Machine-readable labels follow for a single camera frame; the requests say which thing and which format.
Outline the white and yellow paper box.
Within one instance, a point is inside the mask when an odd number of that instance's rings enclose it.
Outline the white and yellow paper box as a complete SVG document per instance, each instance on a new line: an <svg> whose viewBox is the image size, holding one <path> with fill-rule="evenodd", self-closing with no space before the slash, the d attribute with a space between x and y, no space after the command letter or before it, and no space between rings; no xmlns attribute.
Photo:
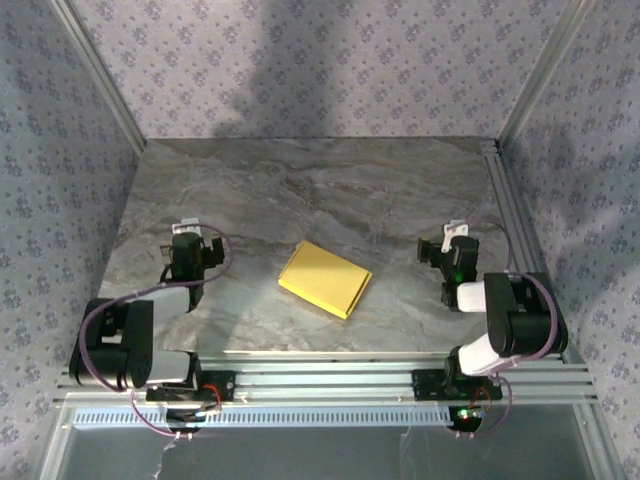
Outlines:
<svg viewBox="0 0 640 480"><path fill-rule="evenodd" d="M295 249L278 277L280 287L346 320L372 273L308 241Z"/></svg>

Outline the aluminium side rail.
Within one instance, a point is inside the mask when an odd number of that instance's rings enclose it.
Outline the aluminium side rail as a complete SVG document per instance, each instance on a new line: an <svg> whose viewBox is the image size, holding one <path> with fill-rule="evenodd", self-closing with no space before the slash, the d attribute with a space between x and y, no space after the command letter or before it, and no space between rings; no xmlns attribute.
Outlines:
<svg viewBox="0 0 640 480"><path fill-rule="evenodd" d="M489 331L496 339L498 354L524 362L558 359L582 361L569 340L551 280L534 252L537 237L526 225L524 203L507 172L494 140L481 142L481 152L511 246L512 260L506 273L487 274Z"/></svg>

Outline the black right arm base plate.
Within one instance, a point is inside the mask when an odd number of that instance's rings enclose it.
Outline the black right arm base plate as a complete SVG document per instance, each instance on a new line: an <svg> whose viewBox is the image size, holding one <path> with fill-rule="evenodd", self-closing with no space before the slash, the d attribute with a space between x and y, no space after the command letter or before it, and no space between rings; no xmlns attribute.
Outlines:
<svg viewBox="0 0 640 480"><path fill-rule="evenodd" d="M500 386L488 377L460 375L448 380L444 370L419 369L411 372L411 385L416 401L471 401L481 389L485 389L492 400L501 400Z"/></svg>

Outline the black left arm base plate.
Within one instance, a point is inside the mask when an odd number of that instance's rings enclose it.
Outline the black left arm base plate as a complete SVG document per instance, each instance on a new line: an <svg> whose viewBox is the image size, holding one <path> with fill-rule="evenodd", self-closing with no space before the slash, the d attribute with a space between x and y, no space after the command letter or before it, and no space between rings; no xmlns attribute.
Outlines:
<svg viewBox="0 0 640 480"><path fill-rule="evenodd" d="M155 402L226 402L234 399L236 373L205 370L180 383L161 383L147 390L146 400Z"/></svg>

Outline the aluminium mounting rail beam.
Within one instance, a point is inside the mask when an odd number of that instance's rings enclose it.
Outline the aluminium mounting rail beam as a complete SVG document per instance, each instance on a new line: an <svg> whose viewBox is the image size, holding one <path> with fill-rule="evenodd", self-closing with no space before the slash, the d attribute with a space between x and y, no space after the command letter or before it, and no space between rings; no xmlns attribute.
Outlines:
<svg viewBox="0 0 640 480"><path fill-rule="evenodd" d="M229 372L232 404L338 405L414 403L419 373L445 375L444 353L225 352L200 360L204 375ZM500 373L510 386L491 401L517 404L595 403L584 363L560 355L523 362Z"/></svg>

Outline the aluminium corner post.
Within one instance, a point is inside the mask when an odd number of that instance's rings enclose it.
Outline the aluminium corner post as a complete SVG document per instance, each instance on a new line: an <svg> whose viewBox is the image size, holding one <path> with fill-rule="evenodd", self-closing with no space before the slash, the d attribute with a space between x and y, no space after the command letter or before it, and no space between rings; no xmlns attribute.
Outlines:
<svg viewBox="0 0 640 480"><path fill-rule="evenodd" d="M47 0L59 18L70 41L89 72L94 84L103 96L107 106L124 132L129 144L140 156L146 147L146 138L142 134L133 113L127 106L116 82L109 72L94 45L89 31L84 26L72 0Z"/></svg>
<svg viewBox="0 0 640 480"><path fill-rule="evenodd" d="M497 136L497 143L502 149L508 149L517 139L581 24L596 3L597 0L566 0Z"/></svg>

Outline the aluminium lower frame bar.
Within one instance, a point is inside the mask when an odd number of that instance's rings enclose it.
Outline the aluminium lower frame bar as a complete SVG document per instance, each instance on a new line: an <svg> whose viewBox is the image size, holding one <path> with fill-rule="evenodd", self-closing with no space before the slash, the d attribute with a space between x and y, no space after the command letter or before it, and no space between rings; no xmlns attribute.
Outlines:
<svg viewBox="0 0 640 480"><path fill-rule="evenodd" d="M63 406L56 417L37 480L57 480L72 430L74 408Z"/></svg>
<svg viewBox="0 0 640 480"><path fill-rule="evenodd" d="M594 479L627 480L600 406L577 404L574 413Z"/></svg>

